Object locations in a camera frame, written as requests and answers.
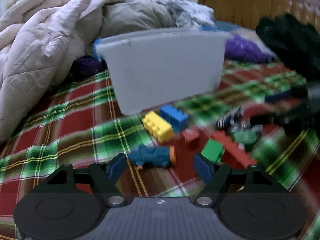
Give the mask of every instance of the bed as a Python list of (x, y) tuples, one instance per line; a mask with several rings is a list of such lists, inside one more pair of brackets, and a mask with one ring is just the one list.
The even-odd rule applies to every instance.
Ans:
[[(239, 7), (239, 1), (247, 7)], [(317, 21), (320, 0), (254, 1), (199, 0), (199, 3), (214, 8), (217, 20), (244, 27), (254, 28), (264, 14), (274, 16), (288, 10), (301, 21), (311, 21), (316, 28), (320, 27)], [(189, 114), (190, 126), (199, 129), (198, 145), (190, 149), (180, 135), (175, 135), (170, 142), (176, 149), (175, 166), (139, 172), (130, 166), (116, 187), (127, 197), (196, 196), (204, 184), (193, 170), (193, 154), (207, 142), (217, 117), (238, 105), (251, 112), (288, 109), (297, 101), (285, 100), (275, 105), (261, 102), (266, 94), (305, 82), (281, 63), (255, 65), (226, 60), (217, 92), (174, 103)], [(108, 162), (120, 152), (127, 154), (140, 144), (156, 146), (156, 140), (143, 128), (142, 117), (143, 114), (121, 114), (108, 71), (46, 94), (1, 148), (0, 239), (19, 238), (12, 217), (15, 204), (60, 165), (72, 163), (75, 168), (85, 168), (93, 162)], [(263, 136), (252, 155), (286, 188), (299, 193), (306, 204), (308, 221), (301, 238), (319, 239), (317, 136), (308, 130), (298, 137), (288, 137), (272, 125), (264, 129)], [(90, 191), (88, 185), (77, 187)]]

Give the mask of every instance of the black circular disc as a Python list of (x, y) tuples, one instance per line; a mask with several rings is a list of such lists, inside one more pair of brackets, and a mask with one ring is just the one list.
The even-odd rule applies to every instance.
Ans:
[(100, 215), (100, 203), (89, 193), (29, 193), (16, 205), (13, 219), (26, 236), (63, 240), (88, 232)]
[(305, 224), (306, 211), (290, 193), (234, 193), (220, 205), (225, 225), (239, 236), (258, 240), (287, 239)]

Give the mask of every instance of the translucent plastic container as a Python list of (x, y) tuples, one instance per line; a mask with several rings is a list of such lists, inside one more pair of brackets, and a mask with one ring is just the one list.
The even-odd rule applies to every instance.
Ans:
[(105, 38), (95, 45), (108, 65), (125, 115), (219, 87), (225, 32), (156, 29)]

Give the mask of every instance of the orange toy part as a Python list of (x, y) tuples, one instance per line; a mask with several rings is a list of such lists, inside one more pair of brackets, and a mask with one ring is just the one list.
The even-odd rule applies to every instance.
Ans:
[(249, 153), (246, 153), (244, 150), (239, 149), (238, 143), (234, 142), (230, 136), (227, 136), (225, 131), (214, 131), (211, 134), (211, 138), (222, 143), (223, 148), (226, 150), (225, 155), (231, 155), (243, 168), (246, 169), (250, 164), (257, 165), (257, 161), (252, 159)]

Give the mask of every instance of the blue pillow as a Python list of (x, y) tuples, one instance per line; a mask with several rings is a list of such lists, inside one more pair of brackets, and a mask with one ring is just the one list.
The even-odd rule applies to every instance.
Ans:
[(241, 26), (239, 26), (237, 24), (222, 22), (222, 21), (216, 21), (215, 24), (216, 24), (218, 30), (225, 31), (225, 32), (230, 32), (230, 31), (242, 28)]

